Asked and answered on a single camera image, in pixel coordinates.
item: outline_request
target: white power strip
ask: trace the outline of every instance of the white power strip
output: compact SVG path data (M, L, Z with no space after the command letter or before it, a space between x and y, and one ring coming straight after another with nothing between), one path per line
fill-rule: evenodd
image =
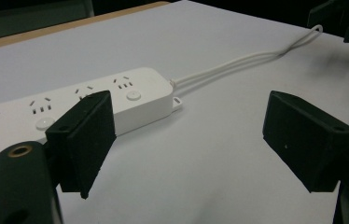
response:
M151 68L138 68L0 104L0 151L24 141L45 143L45 130L88 94L111 92L116 135L169 116L182 102Z

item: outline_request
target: white table surface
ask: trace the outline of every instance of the white table surface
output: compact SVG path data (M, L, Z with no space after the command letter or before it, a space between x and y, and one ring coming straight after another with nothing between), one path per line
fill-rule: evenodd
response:
M0 103L137 67L182 77L280 49L307 29L175 2L0 48ZM309 193L262 139L270 91L349 123L349 44L322 34L264 64L177 90L184 108L120 136L64 222L332 223L337 191Z

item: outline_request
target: white cable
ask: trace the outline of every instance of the white cable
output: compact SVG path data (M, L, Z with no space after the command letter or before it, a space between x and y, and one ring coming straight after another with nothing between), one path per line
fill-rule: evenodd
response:
M318 33L311 37L311 35L316 30L318 30ZM323 33L323 26L316 25L313 28L311 28L305 35L298 38L297 40L295 40L294 42L292 42L291 44L289 44L285 48L275 50L275 51L265 51L265 52L258 52L258 53L249 54L249 55L246 55L244 57L237 58L237 59L234 59L232 61L220 64L219 66L210 68L210 69L202 71L200 73L191 74L189 76L181 77L179 79L170 79L170 83L171 83L172 87L175 89L179 84L185 83L185 82L190 81L192 79L196 79L198 77L208 76L208 75L211 75L212 73L218 74L222 71L225 71L226 68L228 68L230 66L234 66L235 64L240 63L240 62L245 62L245 61L251 60L251 59L261 59L261 57L263 57L263 56L270 56L270 57L281 56L281 55L284 55L287 52L291 51L292 49L295 49L295 48L298 48L298 47L301 47L305 44L310 43L312 40L314 40L318 35L320 35L322 33Z

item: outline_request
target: dark background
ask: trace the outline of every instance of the dark background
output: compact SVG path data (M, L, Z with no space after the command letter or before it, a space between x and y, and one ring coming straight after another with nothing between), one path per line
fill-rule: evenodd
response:
M0 10L14 7L28 7L38 4L49 3L60 0L0 0ZM194 0L194 2L206 4L212 7L219 7L234 12L239 12L251 16L256 16L272 21L280 21L301 27L307 27L309 11L313 7L327 2L328 0L256 0L236 2L233 0ZM117 11L129 7L137 7L154 0L92 0L95 15L101 15L112 11ZM349 12L344 16L338 13L326 21L321 22L324 32L332 35L343 36L349 26Z

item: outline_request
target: black metal hole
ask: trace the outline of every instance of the black metal hole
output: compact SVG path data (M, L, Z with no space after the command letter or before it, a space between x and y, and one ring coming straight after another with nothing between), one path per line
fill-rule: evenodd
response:
M17 158L17 157L21 157L28 154L30 151L32 151L31 146L28 146L28 145L19 146L19 147L12 148L8 152L8 156L12 158Z
M29 216L29 212L25 209L22 209L22 210L11 213L6 218L4 223L5 224L21 224L27 219L28 216Z

